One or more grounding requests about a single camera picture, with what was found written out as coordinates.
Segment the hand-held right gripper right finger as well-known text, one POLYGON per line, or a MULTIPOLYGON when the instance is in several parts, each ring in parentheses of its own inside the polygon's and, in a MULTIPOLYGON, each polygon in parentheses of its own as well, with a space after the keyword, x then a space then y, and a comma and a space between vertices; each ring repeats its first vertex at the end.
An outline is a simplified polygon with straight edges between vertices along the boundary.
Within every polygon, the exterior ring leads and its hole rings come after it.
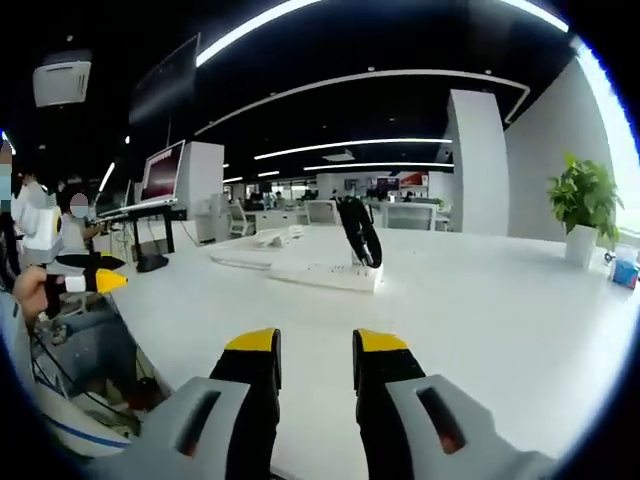
POLYGON ((501 437, 492 413, 428 375, 397 336, 353 332, 356 422, 372 479, 548 479, 554 460, 501 437))

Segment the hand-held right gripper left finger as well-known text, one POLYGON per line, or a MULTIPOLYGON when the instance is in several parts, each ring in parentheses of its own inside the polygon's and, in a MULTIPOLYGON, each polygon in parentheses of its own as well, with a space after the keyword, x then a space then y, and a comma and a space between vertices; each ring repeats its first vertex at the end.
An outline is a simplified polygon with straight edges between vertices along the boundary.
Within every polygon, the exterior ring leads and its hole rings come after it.
POLYGON ((208 377, 160 403, 140 436, 99 462, 102 479, 267 479, 280 420, 277 328, 230 341, 208 377))

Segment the person's left hand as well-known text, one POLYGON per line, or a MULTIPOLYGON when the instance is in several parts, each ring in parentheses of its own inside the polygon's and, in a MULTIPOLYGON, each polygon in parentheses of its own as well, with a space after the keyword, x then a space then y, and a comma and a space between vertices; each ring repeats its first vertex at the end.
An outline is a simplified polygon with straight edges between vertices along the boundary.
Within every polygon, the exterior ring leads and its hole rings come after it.
POLYGON ((46 280, 46 270, 38 266, 28 267, 16 279, 13 296, 20 304, 26 321, 36 319, 48 307, 46 280))

